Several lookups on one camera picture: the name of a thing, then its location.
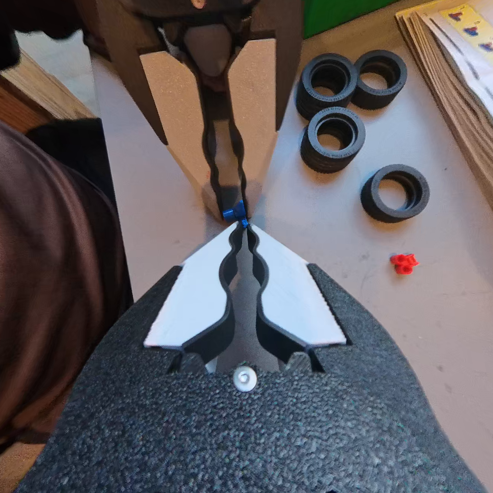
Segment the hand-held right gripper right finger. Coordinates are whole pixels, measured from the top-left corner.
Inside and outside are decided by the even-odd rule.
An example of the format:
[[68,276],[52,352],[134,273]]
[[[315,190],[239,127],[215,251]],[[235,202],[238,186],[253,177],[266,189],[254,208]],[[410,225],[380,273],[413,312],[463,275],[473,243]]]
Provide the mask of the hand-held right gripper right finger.
[[347,345],[309,262],[256,225],[250,224],[247,234],[252,272],[260,284],[256,335],[262,347],[282,362],[294,353],[317,362],[315,349]]

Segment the red toy connector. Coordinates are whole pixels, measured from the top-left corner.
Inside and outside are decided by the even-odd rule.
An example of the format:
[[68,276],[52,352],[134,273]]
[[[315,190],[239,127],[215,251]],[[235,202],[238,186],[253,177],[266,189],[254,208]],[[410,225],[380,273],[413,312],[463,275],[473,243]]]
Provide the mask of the red toy connector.
[[410,275],[420,263],[414,254],[395,254],[390,257],[390,263],[398,275]]

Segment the black toy tire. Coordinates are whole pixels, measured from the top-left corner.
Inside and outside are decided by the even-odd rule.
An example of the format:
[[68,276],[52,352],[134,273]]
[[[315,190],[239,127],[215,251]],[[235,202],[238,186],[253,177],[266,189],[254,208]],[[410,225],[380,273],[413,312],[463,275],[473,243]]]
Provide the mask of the black toy tire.
[[[339,149],[325,148],[319,141],[320,135],[336,138]],[[331,174],[347,167],[365,140],[365,126],[356,113],[342,107],[326,108],[315,114],[305,127],[300,155],[310,169]]]
[[316,56],[300,75],[295,101],[299,114],[310,120],[326,108],[347,107],[357,81],[356,67],[347,57],[336,53]]
[[[387,50],[372,50],[355,62],[358,74],[352,103],[362,109],[380,109],[388,106],[407,81],[407,66],[397,54]],[[371,73],[383,77],[386,88],[377,89],[363,81],[363,75]]]
[[[405,193],[406,202],[400,208],[391,208],[380,196],[380,184],[384,180],[399,183]],[[365,182],[361,189],[361,205],[375,220],[392,224],[414,218],[428,205],[430,188],[424,175],[417,169],[394,164],[380,168]]]

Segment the open instruction booklet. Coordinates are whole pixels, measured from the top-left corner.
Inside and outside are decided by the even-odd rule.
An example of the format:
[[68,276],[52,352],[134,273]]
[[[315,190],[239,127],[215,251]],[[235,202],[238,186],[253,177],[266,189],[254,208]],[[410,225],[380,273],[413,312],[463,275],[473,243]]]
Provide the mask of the open instruction booklet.
[[395,20],[492,207],[492,1],[433,1]]

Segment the green plastic bin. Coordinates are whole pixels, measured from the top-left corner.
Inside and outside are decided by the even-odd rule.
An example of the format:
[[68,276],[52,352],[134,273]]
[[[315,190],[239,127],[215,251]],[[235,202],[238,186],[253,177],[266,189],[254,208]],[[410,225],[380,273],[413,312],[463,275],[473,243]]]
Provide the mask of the green plastic bin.
[[304,39],[326,32],[396,1],[304,1]]

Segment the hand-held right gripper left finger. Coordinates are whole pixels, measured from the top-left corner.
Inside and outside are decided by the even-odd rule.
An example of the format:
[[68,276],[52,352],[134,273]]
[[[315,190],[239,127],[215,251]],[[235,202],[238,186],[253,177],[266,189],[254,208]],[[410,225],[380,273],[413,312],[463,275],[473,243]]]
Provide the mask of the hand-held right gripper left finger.
[[229,286],[242,241],[243,225],[236,222],[182,262],[144,347],[199,354],[202,361],[225,351],[235,331]]

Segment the light wooden box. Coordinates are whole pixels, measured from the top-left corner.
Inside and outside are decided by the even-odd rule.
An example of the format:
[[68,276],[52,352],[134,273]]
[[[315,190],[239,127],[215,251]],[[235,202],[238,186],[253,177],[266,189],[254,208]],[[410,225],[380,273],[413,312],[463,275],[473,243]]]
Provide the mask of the light wooden box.
[[23,50],[19,63],[1,72],[1,122],[18,132],[24,134],[52,120],[95,117],[64,84]]

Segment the person's left forearm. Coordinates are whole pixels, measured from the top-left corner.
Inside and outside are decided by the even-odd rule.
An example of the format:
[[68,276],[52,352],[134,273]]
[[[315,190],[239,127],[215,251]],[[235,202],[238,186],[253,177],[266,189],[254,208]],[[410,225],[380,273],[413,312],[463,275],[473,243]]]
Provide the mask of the person's left forearm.
[[85,29],[76,1],[1,1],[1,34],[44,32],[64,39]]

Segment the person's left hand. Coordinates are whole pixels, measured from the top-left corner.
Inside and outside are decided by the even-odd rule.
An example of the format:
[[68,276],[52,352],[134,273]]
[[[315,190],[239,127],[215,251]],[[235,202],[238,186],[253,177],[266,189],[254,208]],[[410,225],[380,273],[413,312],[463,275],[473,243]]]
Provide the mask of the person's left hand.
[[225,71],[232,56],[232,36],[225,24],[190,27],[184,45],[197,66],[199,79],[207,88],[226,91]]

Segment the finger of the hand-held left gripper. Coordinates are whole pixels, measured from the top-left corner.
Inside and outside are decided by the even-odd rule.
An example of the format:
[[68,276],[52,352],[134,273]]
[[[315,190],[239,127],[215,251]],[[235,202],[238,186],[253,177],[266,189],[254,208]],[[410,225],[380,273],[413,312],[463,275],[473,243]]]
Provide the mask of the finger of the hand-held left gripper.
[[211,185],[211,167],[203,147],[205,123],[194,72],[166,51],[141,54],[139,58],[168,142],[168,151],[205,207],[222,221]]
[[232,61],[227,80],[234,125],[243,144],[243,201],[251,218],[262,195],[278,139],[275,39],[249,40]]

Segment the grey desk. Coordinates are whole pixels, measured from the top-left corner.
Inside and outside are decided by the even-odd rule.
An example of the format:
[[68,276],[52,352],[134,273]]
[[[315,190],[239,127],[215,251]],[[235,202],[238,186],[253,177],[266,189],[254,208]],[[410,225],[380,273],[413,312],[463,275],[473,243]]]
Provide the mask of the grey desk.
[[[323,175],[299,154],[306,121],[287,107],[253,223],[316,263],[390,333],[441,427],[492,492],[492,211],[398,30],[401,1],[304,42],[300,69],[335,52],[385,49],[408,68],[386,108],[358,113],[365,144],[343,171]],[[91,55],[134,300],[224,228],[202,202],[104,58]],[[361,206],[379,168],[406,164],[430,186],[425,210],[384,224]],[[420,263],[398,275],[395,254]]]

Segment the person's black trousers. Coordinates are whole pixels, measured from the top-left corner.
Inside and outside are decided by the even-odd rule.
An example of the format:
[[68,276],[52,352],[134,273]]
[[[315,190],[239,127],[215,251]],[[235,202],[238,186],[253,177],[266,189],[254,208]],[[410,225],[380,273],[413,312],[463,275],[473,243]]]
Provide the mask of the person's black trousers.
[[117,208],[100,118],[52,120],[28,130],[26,137],[48,155],[80,173]]

